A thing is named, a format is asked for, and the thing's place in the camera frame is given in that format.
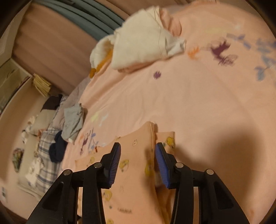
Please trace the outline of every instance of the yellow cartoon character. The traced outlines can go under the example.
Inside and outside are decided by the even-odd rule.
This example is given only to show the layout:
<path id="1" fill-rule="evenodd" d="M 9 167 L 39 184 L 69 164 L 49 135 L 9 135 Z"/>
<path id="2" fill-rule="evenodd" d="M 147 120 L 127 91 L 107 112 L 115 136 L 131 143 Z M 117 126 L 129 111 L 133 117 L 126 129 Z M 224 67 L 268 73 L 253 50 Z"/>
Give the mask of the yellow cartoon character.
<path id="1" fill-rule="evenodd" d="M 104 190 L 102 193 L 102 197 L 104 201 L 110 201 L 112 197 L 112 192 L 110 190 Z"/>
<path id="2" fill-rule="evenodd" d="M 119 168 L 121 169 L 122 172 L 126 172 L 127 171 L 128 164 L 129 164 L 129 160 L 128 159 L 124 159 L 122 162 L 120 162 Z"/>
<path id="3" fill-rule="evenodd" d="M 92 165 L 95 162 L 95 158 L 91 157 L 90 158 L 90 162 L 87 164 L 87 167 L 89 167 L 90 165 Z"/>
<path id="4" fill-rule="evenodd" d="M 137 139 L 134 140 L 134 142 L 132 143 L 132 146 L 136 146 L 137 145 Z"/>
<path id="5" fill-rule="evenodd" d="M 114 222 L 112 219 L 109 218 L 108 220 L 106 220 L 106 224 L 114 224 Z"/>
<path id="6" fill-rule="evenodd" d="M 168 146 L 171 147 L 171 149 L 174 149 L 174 146 L 175 146 L 175 144 L 174 144 L 174 138 L 172 138 L 172 137 L 167 137 L 166 142 L 167 142 Z"/>
<path id="7" fill-rule="evenodd" d="M 145 174 L 146 176 L 150 177 L 153 175 L 152 163 L 148 161 L 145 167 Z"/>

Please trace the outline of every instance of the folded cloth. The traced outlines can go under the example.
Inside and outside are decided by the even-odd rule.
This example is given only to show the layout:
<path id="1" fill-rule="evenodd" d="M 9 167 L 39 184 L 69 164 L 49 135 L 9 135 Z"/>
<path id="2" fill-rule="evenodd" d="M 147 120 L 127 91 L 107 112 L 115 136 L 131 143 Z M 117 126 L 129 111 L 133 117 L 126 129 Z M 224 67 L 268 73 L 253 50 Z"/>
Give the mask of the folded cloth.
<path id="1" fill-rule="evenodd" d="M 66 146 L 68 142 L 66 142 L 62 137 L 61 137 L 62 131 L 59 131 L 56 136 L 55 136 L 55 143 L 50 145 L 49 148 L 49 156 L 50 160 L 52 162 L 61 162 L 64 157 L 64 153 L 66 150 Z"/>
<path id="2" fill-rule="evenodd" d="M 64 140 L 74 142 L 83 127 L 83 108 L 81 104 L 64 109 L 64 127 L 61 136 Z"/>
<path id="3" fill-rule="evenodd" d="M 103 38 L 90 55 L 90 77 L 113 49 L 111 68 L 132 72 L 167 59 L 185 50 L 185 40 L 178 37 L 181 25 L 178 19 L 160 7 L 141 9 L 129 17 L 113 35 Z"/>
<path id="4" fill-rule="evenodd" d="M 58 96 L 50 96 L 44 103 L 41 110 L 43 109 L 56 110 L 59 107 L 61 98 L 62 98 L 62 94 L 59 94 Z"/>
<path id="5" fill-rule="evenodd" d="M 31 187 L 36 187 L 37 176 L 40 170 L 44 167 L 42 159 L 40 157 L 34 158 L 32 161 L 28 173 L 25 175 L 28 183 Z"/>

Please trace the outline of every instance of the pink fabric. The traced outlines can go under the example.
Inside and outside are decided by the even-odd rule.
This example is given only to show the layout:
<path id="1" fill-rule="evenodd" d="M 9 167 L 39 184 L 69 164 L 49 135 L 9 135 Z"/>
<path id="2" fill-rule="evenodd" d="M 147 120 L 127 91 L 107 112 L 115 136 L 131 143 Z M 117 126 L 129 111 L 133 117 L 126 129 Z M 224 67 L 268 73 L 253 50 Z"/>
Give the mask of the pink fabric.
<path id="1" fill-rule="evenodd" d="M 188 6 L 175 16 L 186 53 L 132 74 L 110 66 L 96 74 L 80 99 L 88 114 L 79 143 L 68 144 L 61 167 L 74 170 L 95 145 L 151 121 L 175 132 L 178 161 L 214 169 L 258 224 L 276 198 L 275 38 L 264 21 L 230 5 Z M 93 142 L 83 145 L 89 132 Z"/>
<path id="2" fill-rule="evenodd" d="M 180 21 L 171 16 L 166 9 L 160 9 L 160 19 L 163 27 L 170 31 L 173 36 L 179 36 L 181 34 Z"/>
<path id="3" fill-rule="evenodd" d="M 89 55 L 96 40 L 55 11 L 32 3 L 19 27 L 13 59 L 65 93 L 90 72 Z"/>

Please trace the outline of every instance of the blue leaf print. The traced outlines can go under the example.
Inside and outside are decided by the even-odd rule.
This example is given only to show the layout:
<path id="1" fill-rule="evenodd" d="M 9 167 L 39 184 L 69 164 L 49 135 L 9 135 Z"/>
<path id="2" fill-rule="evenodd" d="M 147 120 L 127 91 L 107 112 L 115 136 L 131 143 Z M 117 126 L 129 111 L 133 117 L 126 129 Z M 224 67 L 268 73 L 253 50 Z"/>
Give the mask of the blue leaf print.
<path id="1" fill-rule="evenodd" d="M 241 34 L 240 36 L 237 37 L 237 40 L 243 41 L 245 38 L 245 34 Z"/>
<path id="2" fill-rule="evenodd" d="M 257 67 L 254 68 L 254 70 L 258 71 L 257 72 L 257 80 L 258 81 L 264 80 L 264 76 L 265 76 L 264 71 L 265 71 L 265 68 L 263 68 L 261 66 L 257 66 Z"/>
<path id="3" fill-rule="evenodd" d="M 263 53 L 263 54 L 268 54 L 268 53 L 271 53 L 271 50 L 269 50 L 268 48 L 266 47 L 258 47 L 257 48 L 257 51 Z"/>
<path id="4" fill-rule="evenodd" d="M 271 66 L 276 64 L 276 61 L 273 58 L 269 58 L 269 57 L 266 57 L 264 55 L 262 55 L 262 60 L 268 68 L 270 68 Z"/>
<path id="5" fill-rule="evenodd" d="M 243 42 L 243 46 L 244 46 L 245 48 L 247 48 L 248 50 L 251 49 L 251 44 L 248 43 L 248 42 L 246 42 L 246 41 Z"/>
<path id="6" fill-rule="evenodd" d="M 257 41 L 256 41 L 256 45 L 258 46 L 265 46 L 266 44 L 264 42 L 262 42 L 262 39 L 259 38 Z"/>
<path id="7" fill-rule="evenodd" d="M 269 46 L 272 47 L 272 48 L 276 48 L 276 41 L 274 41 L 272 43 L 269 43 Z"/>

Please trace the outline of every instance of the pink blanket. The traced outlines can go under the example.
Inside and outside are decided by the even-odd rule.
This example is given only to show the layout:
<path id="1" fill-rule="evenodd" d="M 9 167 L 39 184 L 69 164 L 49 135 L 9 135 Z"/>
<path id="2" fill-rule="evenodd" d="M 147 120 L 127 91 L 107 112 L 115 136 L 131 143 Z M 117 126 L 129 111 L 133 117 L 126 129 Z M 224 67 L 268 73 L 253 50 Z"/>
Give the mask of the pink blanket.
<path id="1" fill-rule="evenodd" d="M 158 132 L 175 131 L 178 161 L 214 169 L 258 224 L 276 198 L 275 38 L 264 21 L 230 5 L 191 5 L 175 16 L 186 52 L 132 74 L 108 67 L 96 75 L 62 170 L 151 121 Z"/>

